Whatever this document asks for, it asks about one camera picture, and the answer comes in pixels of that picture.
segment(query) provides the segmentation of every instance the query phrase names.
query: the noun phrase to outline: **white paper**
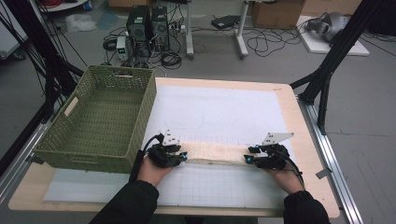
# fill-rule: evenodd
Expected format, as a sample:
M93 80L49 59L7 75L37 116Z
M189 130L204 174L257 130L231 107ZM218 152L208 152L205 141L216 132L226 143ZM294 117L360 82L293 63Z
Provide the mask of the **white paper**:
M158 132L189 142L260 145L267 133L286 130L276 95L269 91L158 86L143 145ZM289 140L281 142L292 156ZM107 203L129 175L58 170L46 201ZM188 163L158 186L159 205L282 208L286 193L251 166Z

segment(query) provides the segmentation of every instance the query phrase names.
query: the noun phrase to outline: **white desk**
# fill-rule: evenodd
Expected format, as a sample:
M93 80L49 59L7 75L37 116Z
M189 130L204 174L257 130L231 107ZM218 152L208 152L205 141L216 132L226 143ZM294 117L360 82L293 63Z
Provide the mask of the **white desk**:
M76 3L61 3L57 7L48 7L48 8L42 8L40 7L40 10L43 12L54 12L54 11L62 11L62 10L67 10L72 7L78 7L84 3L86 3L88 0L78 0Z
M235 37L238 43L238 47L241 52L241 59L248 56L248 49L246 47L244 38L242 37L242 32L244 31L245 19L248 13L248 2L243 1L241 10L241 19L239 22L239 29L235 30ZM190 59L194 57L194 48L192 46L192 33L191 33L191 0L187 1L187 33L186 33L186 45L187 45L187 56Z
M298 106L294 93L289 85L197 80L180 78L156 78L157 85L223 88L236 90L272 91L276 94L287 130L293 130L295 136L290 139L296 160L301 171L307 190L326 208L329 217L338 217L339 209L332 194L327 178L318 179L316 173L321 171L322 165L305 124L302 112ZM52 203L44 202L43 198L49 188L56 169L47 164L32 164L17 190L9 201L9 208L13 210L30 211L90 211L97 212L103 203ZM188 207L188 206L159 206L156 214L200 215L200 216L240 216L240 217L280 217L282 211L274 209L253 208L218 208L218 207Z

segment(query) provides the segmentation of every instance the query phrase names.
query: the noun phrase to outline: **black pole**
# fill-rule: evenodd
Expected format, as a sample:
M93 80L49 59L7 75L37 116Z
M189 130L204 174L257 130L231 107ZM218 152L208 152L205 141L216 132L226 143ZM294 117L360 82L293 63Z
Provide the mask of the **black pole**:
M26 141L29 139L37 125L41 121L48 120L53 114L54 102L60 95L69 96L75 87L76 81L73 79L72 74L82 76L82 71L75 67L73 64L63 59L55 46L53 45L50 37L47 35L43 25L38 20L32 3L29 0L4 0L9 11L14 15L15 19L29 37L29 40L35 46L41 58L37 55L33 57L27 45L20 39L13 27L8 26L7 21L0 18L0 21L10 31L10 33L17 39L17 41L27 48L28 55L35 66L36 71L46 78L45 94L46 101L36 112L35 116L31 119L28 125L23 129L22 133L18 136L13 145L8 149L6 154L0 160L0 176L7 170L8 166L13 162L15 157L21 151Z
M309 82L304 92L299 94L300 100L308 105L312 105L321 92L318 126L322 134L326 134L325 119L332 75L385 2L386 0L362 0L318 70L290 84L296 89Z

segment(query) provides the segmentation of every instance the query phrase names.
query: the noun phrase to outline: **person's left hand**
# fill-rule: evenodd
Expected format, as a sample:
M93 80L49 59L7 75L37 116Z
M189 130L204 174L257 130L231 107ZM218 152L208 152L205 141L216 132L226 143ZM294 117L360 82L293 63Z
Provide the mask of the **person's left hand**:
M171 172L172 169L173 167L158 167L154 164L154 162L152 162L149 157L146 157L145 159L143 159L139 175L137 176L137 180L149 182L150 184L152 184L152 186L157 187L163 180L163 177Z

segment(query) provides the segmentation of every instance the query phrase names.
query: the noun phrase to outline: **wooden table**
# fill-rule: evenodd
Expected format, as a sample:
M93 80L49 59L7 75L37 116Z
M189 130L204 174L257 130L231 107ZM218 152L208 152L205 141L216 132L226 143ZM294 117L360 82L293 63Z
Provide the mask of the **wooden table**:
M300 107L289 85L253 82L234 82L217 80L156 78L157 85L223 88L237 90L273 91L279 102L283 119L288 132L295 135L290 139L298 166L304 172L306 189L326 208L329 217L338 217L340 212L335 201L327 177L318 179L316 173L323 170L318 153L312 141L310 132L305 124ZM52 203L44 202L50 181L55 174L55 168L33 163L23 180L9 201L12 210L31 211L79 211L97 212L104 206L103 203ZM241 217L280 217L282 211L270 209L246 208L211 208L211 207L181 207L159 206L156 214L175 215L207 215L207 216L241 216Z

